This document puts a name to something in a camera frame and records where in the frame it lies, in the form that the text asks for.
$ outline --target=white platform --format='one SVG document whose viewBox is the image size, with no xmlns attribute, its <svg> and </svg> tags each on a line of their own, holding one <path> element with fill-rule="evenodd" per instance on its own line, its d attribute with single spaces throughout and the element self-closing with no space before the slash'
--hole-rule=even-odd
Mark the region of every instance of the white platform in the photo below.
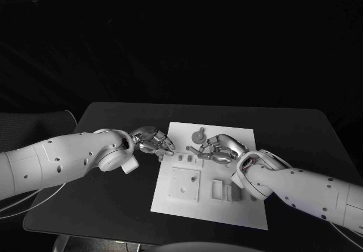
<svg viewBox="0 0 363 252">
<path fill-rule="evenodd" d="M 254 130 L 212 125 L 170 122 L 169 137 L 176 145 L 174 156 L 164 156 L 151 205 L 151 212 L 203 219 L 238 226 L 268 230 L 264 201 L 252 201 L 246 190 L 241 191 L 242 200 L 235 199 L 235 186 L 231 197 L 226 198 L 226 185 L 232 185 L 231 175 L 236 171 L 236 163 L 229 167 L 210 160 L 199 160 L 186 150 L 200 144 L 192 141 L 192 134 L 205 128 L 206 138 L 219 134 L 232 136 L 249 150 L 255 150 Z M 222 200 L 212 196 L 212 181 L 222 181 Z"/>
</svg>

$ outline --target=black background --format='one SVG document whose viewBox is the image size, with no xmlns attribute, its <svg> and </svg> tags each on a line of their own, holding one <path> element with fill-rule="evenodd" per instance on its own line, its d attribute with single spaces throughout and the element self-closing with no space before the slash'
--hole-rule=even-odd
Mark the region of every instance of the black background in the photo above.
<svg viewBox="0 0 363 252">
<path fill-rule="evenodd" d="M 79 119 L 94 101 L 320 109 L 362 174 L 360 2 L 0 2 L 0 112 Z"/>
</svg>

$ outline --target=robotic hand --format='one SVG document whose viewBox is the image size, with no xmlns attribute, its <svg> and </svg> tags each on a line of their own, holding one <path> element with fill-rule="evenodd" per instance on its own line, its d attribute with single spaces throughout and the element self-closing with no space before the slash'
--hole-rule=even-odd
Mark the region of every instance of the robotic hand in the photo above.
<svg viewBox="0 0 363 252">
<path fill-rule="evenodd" d="M 174 155 L 167 135 L 156 127 L 141 127 L 131 133 L 101 129 L 51 138 L 15 151 L 0 153 L 0 200 L 33 190 L 79 179 L 100 167 L 111 171 L 120 166 L 125 173 L 137 167 L 134 150 Z"/>
<path fill-rule="evenodd" d="M 210 153 L 202 154 L 208 146 Z M 236 161 L 232 181 L 255 198 L 264 200 L 275 192 L 288 206 L 363 234 L 363 187 L 293 168 L 271 152 L 249 151 L 225 134 L 208 139 L 199 153 L 193 152 L 221 164 Z"/>
</svg>

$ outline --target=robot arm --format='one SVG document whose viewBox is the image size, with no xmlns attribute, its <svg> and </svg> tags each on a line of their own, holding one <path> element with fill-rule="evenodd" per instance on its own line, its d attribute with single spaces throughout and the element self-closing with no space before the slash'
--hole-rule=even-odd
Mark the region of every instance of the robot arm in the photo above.
<svg viewBox="0 0 363 252">
<path fill-rule="evenodd" d="M 138 167 L 136 149 L 154 153 L 159 160 L 174 154 L 173 142 L 154 127 L 131 134 L 102 129 L 64 135 L 0 153 L 0 200 L 79 179 L 95 167 L 111 171 L 121 166 L 130 173 Z"/>
<path fill-rule="evenodd" d="M 264 200 L 275 192 L 288 206 L 363 233 L 363 187 L 293 168 L 271 152 L 249 151 L 223 134 L 210 138 L 208 144 L 215 152 L 200 158 L 223 164 L 238 161 L 232 181 L 255 198 Z M 219 152 L 223 149 L 235 152 Z"/>
</svg>

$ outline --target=black table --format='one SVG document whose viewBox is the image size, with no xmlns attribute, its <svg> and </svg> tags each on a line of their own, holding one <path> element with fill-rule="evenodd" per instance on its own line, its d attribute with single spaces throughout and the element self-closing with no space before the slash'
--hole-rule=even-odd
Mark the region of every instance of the black table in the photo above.
<svg viewBox="0 0 363 252">
<path fill-rule="evenodd" d="M 363 185 L 319 110 L 95 102 L 75 133 L 102 128 L 130 132 L 144 125 L 167 132 L 172 121 L 254 129 L 258 149 L 274 152 L 297 168 Z M 134 156 L 140 167 L 128 175 L 123 169 L 101 172 L 95 168 L 69 182 L 30 210 L 25 229 L 151 245 L 206 241 L 275 251 L 350 249 L 330 223 L 287 206 L 275 194 L 265 200 L 268 231 L 153 213 L 160 163 L 154 155 L 140 151 Z M 58 188 L 45 189 L 33 204 Z"/>
</svg>

